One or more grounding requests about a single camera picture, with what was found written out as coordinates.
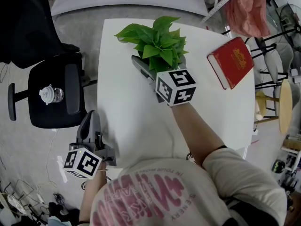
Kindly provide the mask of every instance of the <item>pink cloth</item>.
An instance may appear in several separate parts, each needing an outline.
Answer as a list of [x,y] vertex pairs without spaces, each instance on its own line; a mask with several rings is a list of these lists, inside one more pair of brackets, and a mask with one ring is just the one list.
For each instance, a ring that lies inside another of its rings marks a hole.
[[266,0],[230,0],[224,9],[231,31],[246,37],[270,35]]

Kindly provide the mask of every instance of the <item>green plant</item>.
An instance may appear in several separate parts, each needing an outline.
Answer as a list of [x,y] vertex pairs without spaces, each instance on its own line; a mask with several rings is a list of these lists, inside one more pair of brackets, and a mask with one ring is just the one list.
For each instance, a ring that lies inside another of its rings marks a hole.
[[140,58],[156,72],[176,69],[180,57],[186,53],[186,37],[180,37],[180,29],[169,31],[172,22],[179,17],[162,16],[157,18],[152,28],[140,24],[130,24],[115,36],[120,41],[137,44],[135,49]]

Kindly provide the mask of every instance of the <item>person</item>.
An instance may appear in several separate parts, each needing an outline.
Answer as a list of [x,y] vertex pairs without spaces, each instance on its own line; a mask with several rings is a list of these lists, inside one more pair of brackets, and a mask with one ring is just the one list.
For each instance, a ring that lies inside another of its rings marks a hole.
[[102,163],[79,225],[282,226],[286,195],[274,178],[227,148],[191,104],[171,109],[195,163],[141,161],[109,183]]

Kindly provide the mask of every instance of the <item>black office chair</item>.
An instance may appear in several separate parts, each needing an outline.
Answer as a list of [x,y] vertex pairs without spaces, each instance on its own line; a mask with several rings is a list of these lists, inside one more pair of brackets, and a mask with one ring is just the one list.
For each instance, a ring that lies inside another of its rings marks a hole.
[[[0,61],[12,61],[19,68],[33,67],[28,89],[15,93],[8,88],[10,119],[16,120],[15,102],[28,97],[31,122],[40,128],[67,128],[80,125],[85,110],[82,55],[74,45],[60,42],[48,0],[2,0],[0,15]],[[92,81],[85,86],[97,83]],[[52,85],[64,91],[60,103],[46,105],[39,90]]]

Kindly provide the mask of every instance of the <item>gray floor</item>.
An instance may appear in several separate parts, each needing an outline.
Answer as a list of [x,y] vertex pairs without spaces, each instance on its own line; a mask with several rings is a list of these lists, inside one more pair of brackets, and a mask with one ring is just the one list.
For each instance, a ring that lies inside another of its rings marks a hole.
[[[201,26],[202,16],[174,9],[149,6],[106,6],[82,9],[55,17],[55,27],[62,42],[80,47],[86,53],[85,71],[92,79],[97,77],[98,57],[102,36],[103,22],[107,18],[148,18],[159,16],[180,16],[179,23],[208,28],[223,32],[224,25],[217,14],[208,23]],[[83,195],[80,188],[83,182],[67,175],[64,183],[60,174],[57,157],[63,159],[68,152],[68,145],[76,136],[77,127],[69,129],[39,129],[31,125],[28,103],[25,100],[16,103],[16,121],[11,121],[7,109],[8,85],[16,84],[16,92],[27,89],[28,75],[32,67],[19,69],[14,64],[8,65],[8,72],[0,84],[0,156],[6,170],[0,165],[1,187],[17,179],[24,180],[37,188],[31,197],[37,200],[39,192],[45,202],[53,200],[52,193],[59,192],[66,198],[68,205],[79,207]],[[86,110],[97,108],[97,86],[85,88]],[[110,170],[108,175],[115,178],[120,170]],[[29,192],[30,188],[18,182],[17,192]]]

